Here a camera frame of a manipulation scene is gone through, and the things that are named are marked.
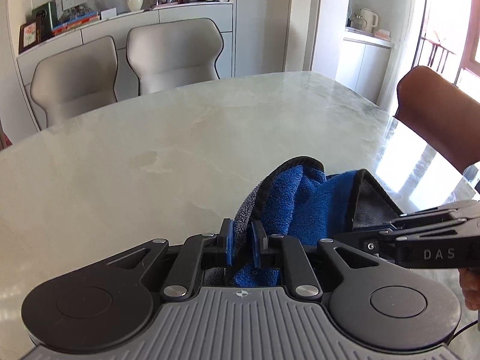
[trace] picture frame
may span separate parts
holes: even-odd
[[[35,17],[20,27],[18,54],[36,46],[41,42],[42,18]]]

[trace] wall socket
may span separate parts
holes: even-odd
[[[87,0],[62,0],[61,5],[62,9],[65,11],[67,9],[77,7],[81,4],[86,4]]]

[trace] kettle handle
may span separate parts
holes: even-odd
[[[374,18],[374,21],[373,21],[372,27],[376,28],[376,27],[378,27],[378,15],[376,13],[374,13],[373,18]]]

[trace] gray ribbed plate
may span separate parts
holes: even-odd
[[[194,299],[164,305],[147,330],[119,348],[68,355],[39,346],[24,359],[458,360],[446,346],[414,355],[366,349],[342,336],[318,304],[293,300],[281,287],[203,287]]]

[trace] glossy tabletop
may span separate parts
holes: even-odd
[[[33,287],[150,239],[218,232],[265,176],[299,155],[327,174],[368,169],[404,211],[477,197],[415,133],[316,73],[109,105],[0,153],[0,359],[31,348],[20,307]],[[456,271],[423,274],[461,297]]]

